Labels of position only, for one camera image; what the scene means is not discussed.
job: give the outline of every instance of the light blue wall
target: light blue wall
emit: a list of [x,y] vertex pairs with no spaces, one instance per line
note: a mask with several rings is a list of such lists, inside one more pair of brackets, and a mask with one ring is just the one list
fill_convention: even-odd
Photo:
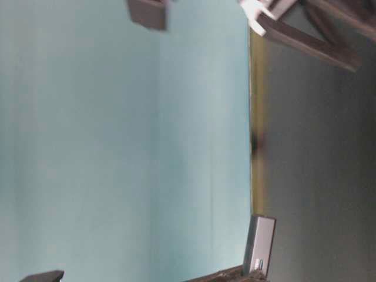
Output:
[[172,3],[0,1],[0,281],[177,281],[241,263],[249,220],[246,23]]
[[159,38],[156,281],[243,262],[250,211],[246,26],[236,1],[178,1]]

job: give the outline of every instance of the blurry object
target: blurry object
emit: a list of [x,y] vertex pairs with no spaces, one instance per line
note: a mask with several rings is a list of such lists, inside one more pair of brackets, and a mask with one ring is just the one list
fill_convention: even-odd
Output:
[[167,0],[127,0],[133,22],[158,30],[166,30]]
[[63,279],[64,271],[55,270],[25,277],[20,282],[59,282]]
[[268,270],[276,220],[252,215],[244,263],[186,282],[264,282]]
[[283,43],[344,69],[356,71],[360,66],[357,55],[348,47],[325,13],[343,20],[363,35],[376,41],[376,16],[373,14],[372,2],[370,0],[300,2],[308,20],[327,40],[326,42],[280,20],[297,2],[297,0],[241,0],[240,5],[249,19],[250,27],[260,36]]
[[244,275],[260,271],[267,276],[275,225],[276,220],[271,217],[252,215],[244,254]]

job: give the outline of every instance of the gray wall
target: gray wall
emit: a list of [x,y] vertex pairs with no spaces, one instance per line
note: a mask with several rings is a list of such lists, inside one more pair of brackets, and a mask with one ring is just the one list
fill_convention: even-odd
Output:
[[0,281],[177,281],[240,264],[246,22],[181,1],[0,1]]
[[[314,34],[298,9],[287,22]],[[357,73],[266,43],[271,281],[376,280],[376,46],[334,22],[362,60]]]

